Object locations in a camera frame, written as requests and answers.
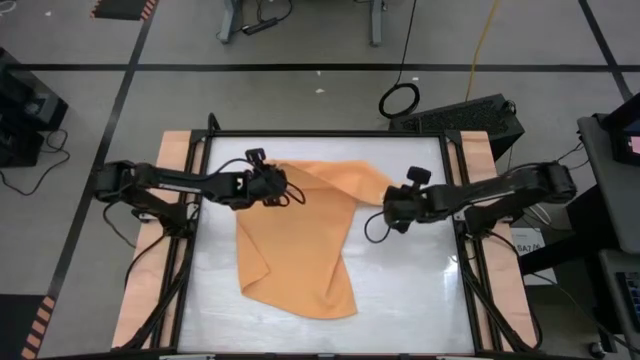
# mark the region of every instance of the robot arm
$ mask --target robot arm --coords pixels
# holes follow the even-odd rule
[[[504,217],[522,215],[529,206],[539,202],[566,203],[576,195],[569,170],[558,163],[532,164],[469,185],[421,188],[430,177],[429,171],[411,167],[407,178],[414,181],[413,185],[387,188],[383,209],[390,228],[405,233],[413,221],[432,223],[464,210],[468,233],[478,235],[491,230]],[[491,199],[498,200],[474,206]]]
[[[152,215],[173,236],[184,236],[190,231],[187,205],[167,203],[147,190],[201,194],[207,200],[233,210],[247,209],[256,201],[262,201],[264,206],[286,206],[288,201],[281,201],[286,197],[288,185],[284,171],[263,163],[263,149],[248,150],[245,154],[246,160],[231,160],[224,166],[231,162],[246,162],[253,171],[221,172],[221,168],[210,175],[197,175],[146,163],[108,163],[95,174],[94,197],[105,203],[127,203],[133,207],[134,215]]]

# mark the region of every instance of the black stand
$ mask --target black stand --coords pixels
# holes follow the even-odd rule
[[[585,258],[598,250],[617,247],[617,238],[598,185],[567,206],[575,234],[520,257],[523,275]]]

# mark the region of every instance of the wooden board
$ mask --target wooden board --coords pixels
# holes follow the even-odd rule
[[[470,182],[497,176],[487,133],[462,132],[462,144]],[[493,231],[513,243],[508,224],[497,224]],[[494,237],[483,240],[483,249],[494,303],[522,340],[534,346],[536,334],[516,254]],[[502,344],[505,350],[509,349],[504,339]]]
[[[189,138],[189,131],[166,132],[156,165],[183,170],[189,147]],[[484,132],[463,132],[462,141],[470,181],[475,182],[495,177],[497,175],[496,168],[487,134]],[[454,162],[455,152],[452,152],[452,147],[449,150],[452,162]],[[453,165],[454,180],[459,181],[459,172],[455,171],[458,169],[457,163]],[[153,191],[153,193],[169,202],[175,202],[178,199],[178,194],[174,192],[158,190]],[[494,231],[511,241],[511,231],[508,225],[498,224]],[[143,224],[138,236],[136,254],[149,246],[160,235],[161,228],[159,224],[153,222]],[[494,302],[513,329],[520,334],[527,344],[533,346],[536,342],[536,336],[517,258],[499,240],[488,238],[485,239],[483,245]],[[168,248],[169,241],[162,242],[147,253],[131,272],[113,338],[114,347],[126,343],[156,305]],[[486,312],[479,302],[477,302],[476,307],[478,309],[483,346],[485,349],[491,349]],[[165,331],[163,331],[161,339],[161,345],[163,346],[169,343],[169,330],[174,316],[174,309],[175,307],[171,306],[165,316]]]

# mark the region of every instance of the orange cloth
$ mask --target orange cloth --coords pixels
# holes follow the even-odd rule
[[[237,211],[242,294],[310,318],[355,314],[342,246],[357,201],[382,205],[391,180],[364,161],[277,165],[289,182],[302,189],[307,201],[268,208],[256,203]]]

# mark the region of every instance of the black metal frame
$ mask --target black metal frame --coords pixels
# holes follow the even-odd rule
[[[209,154],[211,152],[211,146],[213,139],[216,137],[372,137],[372,138],[438,138],[440,143],[440,150],[442,153],[442,161],[444,165],[444,173],[445,180],[448,184],[453,183],[453,169],[450,162],[449,157],[449,149],[448,149],[448,141],[454,145],[456,151],[456,157],[458,160],[458,167],[460,172],[460,178],[463,184],[469,183],[469,174],[467,171],[467,164],[464,157],[464,151],[462,149],[462,140],[460,136],[460,132],[457,131],[444,131],[444,132],[431,132],[431,133],[413,133],[413,132],[387,132],[387,131],[305,131],[305,130],[230,130],[223,131],[219,129],[217,122],[212,124],[210,119],[210,129],[208,130],[193,130],[191,132],[191,137],[189,141],[189,149],[187,153],[187,159],[185,164],[185,171],[191,171],[193,166],[195,165],[195,157],[197,148],[200,144],[204,144],[204,149],[202,153],[201,163],[200,163],[200,173],[207,172],[207,164],[209,162]],[[186,203],[187,196],[181,194],[179,197],[179,201]],[[196,195],[194,200],[197,204],[201,205],[202,197],[200,195]],[[456,235],[456,246],[458,250],[458,254],[466,254],[466,241],[467,238],[465,236],[466,232],[464,231],[463,222],[459,220],[455,220],[452,218],[452,223],[455,230]],[[193,257],[193,249],[195,247],[195,239],[197,233],[197,224],[194,229],[193,236],[187,239],[178,239],[172,238],[171,244],[169,248],[169,254],[167,256],[167,263],[165,266],[165,272],[163,276],[162,290],[160,296],[162,297],[171,284],[171,280],[173,279],[173,272],[175,267],[175,260],[178,253],[178,248],[180,245],[180,241],[186,242],[186,248],[184,252],[183,262],[191,263]],[[487,292],[487,294],[491,295],[491,286],[489,283],[489,275],[486,267],[486,259],[484,257],[484,251],[482,247],[482,242],[475,241],[473,242],[474,252],[476,254],[477,260],[477,270],[478,276]],[[186,274],[186,281],[184,281],[180,290],[177,293],[177,302],[175,308],[175,317],[172,324],[172,333],[171,339],[169,343],[169,347],[160,348],[160,338],[162,336],[162,328],[164,324],[164,316],[161,321],[155,327],[152,333],[151,339],[151,349],[148,350],[137,350],[141,355],[149,356],[145,358],[153,358],[154,354],[159,358],[161,355],[168,354],[177,354],[177,346],[178,340],[180,337],[180,328],[182,324],[182,318],[184,313],[184,307],[186,303],[186,292],[189,284],[189,274],[190,268]],[[463,288],[465,293],[465,300],[467,302],[467,311],[469,315],[469,324],[471,330],[471,337],[474,345],[475,356],[479,357],[490,357],[493,359],[531,359],[531,360],[587,360],[587,359],[579,359],[579,358],[570,358],[563,356],[554,356],[547,354],[529,354],[529,353],[512,353],[512,352],[503,352],[502,351],[502,337],[500,336],[499,330],[491,318],[489,319],[489,328],[492,338],[492,345],[494,346],[493,351],[483,349],[482,347],[482,338],[479,327],[479,320],[476,308],[475,295],[470,286],[463,282]],[[129,359],[133,355],[135,357],[135,351],[116,351],[105,354],[93,354],[92,358],[95,359]],[[281,355],[275,353],[265,353],[265,354],[217,354],[216,358],[229,358],[229,359],[256,359],[256,358],[308,358],[308,359],[319,359],[320,357],[324,357],[324,355],[312,355],[312,354],[299,354],[299,355]],[[339,354],[331,354],[332,359],[435,359],[435,356],[416,356],[409,354],[398,354],[398,355],[339,355]]]
[[[191,138],[190,138],[190,142],[189,142],[189,150],[187,152],[187,161],[185,163],[185,171],[191,171],[191,169],[193,169],[194,161],[195,161],[195,155],[196,155],[196,151],[198,146],[201,143],[204,143],[204,150],[203,150],[203,154],[202,154],[202,161],[200,164],[200,172],[201,173],[206,173],[207,172],[207,164],[209,161],[209,153],[211,150],[211,145],[213,142],[213,139],[216,137],[345,137],[345,138],[356,138],[356,137],[371,137],[371,138],[403,138],[403,137],[412,137],[412,138],[437,138],[439,140],[439,144],[440,144],[440,151],[442,153],[442,161],[443,161],[443,165],[444,165],[444,172],[445,172],[445,180],[448,184],[452,184],[453,183],[453,172],[452,172],[452,168],[451,168],[451,163],[450,163],[450,158],[449,158],[449,151],[448,151],[448,140],[451,140],[452,143],[455,146],[456,149],[456,156],[458,158],[458,164],[460,165],[460,174],[461,174],[461,178],[463,179],[464,183],[468,183],[469,182],[469,176],[467,173],[467,168],[466,168],[466,161],[464,160],[464,152],[462,151],[462,142],[460,139],[460,133],[459,132],[455,132],[455,131],[447,131],[447,132],[427,132],[427,133],[421,133],[421,134],[416,134],[413,132],[388,132],[388,131],[343,131],[343,130],[338,130],[338,131],[333,131],[333,130],[329,130],[329,131],[315,131],[315,130],[311,130],[311,131],[307,131],[307,130],[219,130],[219,128],[212,128],[212,129],[208,129],[208,130],[193,130],[191,132]],[[184,194],[180,195],[179,198],[180,202],[185,203],[186,202],[186,196]],[[198,196],[195,200],[197,203],[201,202],[201,197]],[[465,247],[465,241],[466,241],[466,237],[464,236],[461,227],[459,226],[460,224],[457,223],[455,220],[453,221],[453,226],[455,229],[457,229],[456,231],[456,243],[457,243],[457,250],[459,254],[462,254],[462,251]],[[193,250],[193,247],[195,246],[195,234],[193,237],[189,238],[189,239],[184,239],[184,241],[186,241],[186,246],[190,249]],[[169,284],[171,283],[171,280],[173,279],[173,270],[174,270],[174,264],[175,264],[175,260],[176,260],[176,254],[178,252],[178,247],[180,242],[183,241],[182,239],[177,239],[177,238],[172,238],[171,239],[171,244],[169,247],[169,253],[167,256],[167,262],[166,262],[166,266],[165,266],[165,272],[163,275],[163,280],[162,280],[162,289],[160,292],[160,296],[162,297],[166,290],[167,287],[169,286]],[[484,253],[481,251],[482,250],[482,244],[478,244],[477,246],[480,247],[480,250],[476,250],[476,251],[480,251],[478,252],[478,254],[482,254],[481,256],[479,256],[478,258],[484,260]],[[189,256],[193,256],[193,251],[185,251],[185,256],[187,256],[187,254]],[[488,281],[488,273],[487,273],[487,269],[486,269],[486,263],[483,261],[482,265],[478,266],[479,269],[479,273],[480,273],[480,278],[482,279],[483,283],[486,281]],[[185,306],[185,301],[186,301],[186,291],[187,291],[187,286],[188,286],[188,278],[187,281],[185,281],[184,285],[182,286],[182,288],[180,289],[180,291],[178,292],[177,295],[177,303],[176,303],[176,309],[175,309],[175,317],[174,317],[174,322],[172,325],[172,333],[171,333],[171,340],[169,343],[169,346],[172,348],[176,348],[178,346],[178,340],[180,337],[180,328],[181,328],[181,323],[182,323],[182,317],[183,317],[183,313],[184,313],[184,306]],[[491,293],[491,288],[489,285],[487,285],[486,290],[488,291],[488,293]],[[479,324],[478,324],[478,317],[477,317],[477,310],[476,310],[476,306],[475,306],[475,298],[474,298],[474,294],[472,292],[472,290],[467,286],[467,284],[464,284],[464,292],[465,292],[465,300],[467,302],[467,310],[469,313],[469,322],[470,322],[470,328],[471,328],[471,336],[472,336],[472,340],[473,340],[473,344],[474,344],[474,350],[476,352],[482,350],[482,341],[480,338],[480,328],[479,328]],[[159,347],[160,346],[160,338],[162,336],[162,329],[163,329],[163,325],[164,325],[164,317],[163,319],[158,323],[158,325],[156,326],[156,328],[154,329],[153,333],[152,333],[152,339],[151,339],[151,346],[152,347]],[[495,333],[498,334],[497,332],[497,328],[495,328],[494,325],[491,325],[492,328],[495,329]],[[500,337],[497,336],[497,343],[500,343]]]

